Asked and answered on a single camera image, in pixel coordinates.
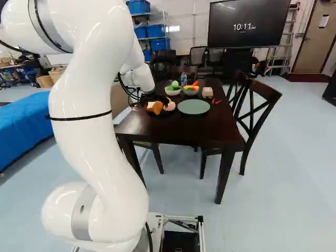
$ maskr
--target green food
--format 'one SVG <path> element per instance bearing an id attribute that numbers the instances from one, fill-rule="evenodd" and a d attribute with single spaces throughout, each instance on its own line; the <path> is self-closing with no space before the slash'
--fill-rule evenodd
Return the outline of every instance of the green food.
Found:
<path id="1" fill-rule="evenodd" d="M 168 91 L 174 91 L 174 87 L 173 86 L 169 86 L 169 87 L 167 87 L 167 90 Z"/>
<path id="2" fill-rule="evenodd" d="M 179 82 L 177 80 L 174 80 L 173 83 L 172 83 L 172 86 L 174 88 L 177 88 L 179 86 Z"/>

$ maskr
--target orange object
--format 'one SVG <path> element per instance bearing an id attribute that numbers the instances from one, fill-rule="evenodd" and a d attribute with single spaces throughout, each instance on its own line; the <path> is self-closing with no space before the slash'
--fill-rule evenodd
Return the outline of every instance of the orange object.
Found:
<path id="1" fill-rule="evenodd" d="M 147 107 L 148 111 L 154 112 L 157 116 L 161 113 L 163 109 L 163 103 L 160 101 L 156 101 L 152 107 Z"/>

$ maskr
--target bowl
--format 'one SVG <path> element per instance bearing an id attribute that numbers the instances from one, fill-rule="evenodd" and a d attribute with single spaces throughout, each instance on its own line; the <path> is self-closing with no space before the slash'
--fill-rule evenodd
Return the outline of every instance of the bowl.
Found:
<path id="1" fill-rule="evenodd" d="M 190 88 L 190 87 L 193 87 L 193 88 L 196 88 L 196 90 L 186 90 L 187 88 Z M 187 95 L 187 96 L 194 96 L 196 95 L 200 88 L 199 86 L 184 86 L 183 88 L 183 92 Z"/>
<path id="2" fill-rule="evenodd" d="M 168 87 L 165 87 L 164 90 L 166 91 L 166 94 L 169 96 L 178 96 L 181 93 L 181 87 L 178 90 L 167 90 Z"/>

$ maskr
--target cardboard box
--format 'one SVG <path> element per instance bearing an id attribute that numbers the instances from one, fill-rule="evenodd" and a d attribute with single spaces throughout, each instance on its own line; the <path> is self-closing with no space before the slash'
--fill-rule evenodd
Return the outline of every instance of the cardboard box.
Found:
<path id="1" fill-rule="evenodd" d="M 54 83 L 56 83 L 61 75 L 64 73 L 66 67 L 52 67 L 51 71 L 49 71 L 49 75 Z"/>
<path id="2" fill-rule="evenodd" d="M 50 75 L 62 75 L 65 71 L 66 67 L 52 67 L 51 71 L 49 71 Z"/>
<path id="3" fill-rule="evenodd" d="M 36 80 L 41 88 L 51 88 L 54 85 L 54 82 L 49 75 L 38 77 Z"/>
<path id="4" fill-rule="evenodd" d="M 11 57 L 1 58 L 1 63 L 9 63 L 10 59 L 11 59 Z"/>
<path id="5" fill-rule="evenodd" d="M 0 63 L 0 67 L 8 67 L 8 66 L 10 66 L 9 63 Z"/>

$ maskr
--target plate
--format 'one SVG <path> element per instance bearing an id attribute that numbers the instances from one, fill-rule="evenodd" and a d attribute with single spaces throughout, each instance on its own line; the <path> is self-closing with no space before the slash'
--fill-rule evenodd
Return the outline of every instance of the plate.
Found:
<path id="1" fill-rule="evenodd" d="M 191 99 L 180 102 L 177 109 L 184 114 L 204 114 L 210 109 L 210 104 L 206 101 Z"/>

